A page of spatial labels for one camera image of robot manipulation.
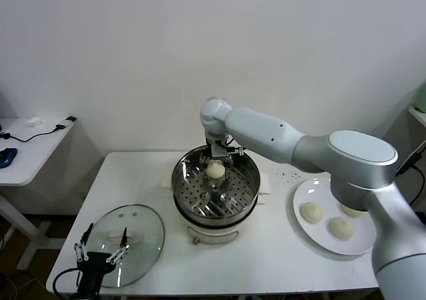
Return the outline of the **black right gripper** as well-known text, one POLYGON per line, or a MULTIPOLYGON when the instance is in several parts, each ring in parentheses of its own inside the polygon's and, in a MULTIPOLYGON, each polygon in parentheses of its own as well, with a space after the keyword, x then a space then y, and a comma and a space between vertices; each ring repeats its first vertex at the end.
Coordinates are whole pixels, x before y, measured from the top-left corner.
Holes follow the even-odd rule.
MULTIPOLYGON (((232 168, 234 167, 234 160, 228 155, 228 146, 226 145, 227 137, 206 138, 206 143, 210 147, 212 157, 226 157, 224 159, 224 166, 226 170, 226 178, 232 178, 232 168)), ((207 169, 210 158, 207 156, 200 157, 200 169, 203 171, 207 169)))

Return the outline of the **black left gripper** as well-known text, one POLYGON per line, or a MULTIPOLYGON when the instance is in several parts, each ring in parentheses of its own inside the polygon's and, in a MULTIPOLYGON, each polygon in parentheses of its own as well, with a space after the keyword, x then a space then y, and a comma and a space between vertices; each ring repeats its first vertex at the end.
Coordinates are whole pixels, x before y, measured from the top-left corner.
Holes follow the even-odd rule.
POLYGON ((93 229, 91 223, 83 233, 80 241, 74 244, 77 267, 82 273, 77 293, 99 293, 104 276, 113 272, 113 264, 122 259, 129 249, 127 227, 124 228, 119 248, 113 253, 103 253, 86 249, 86 244, 93 229))

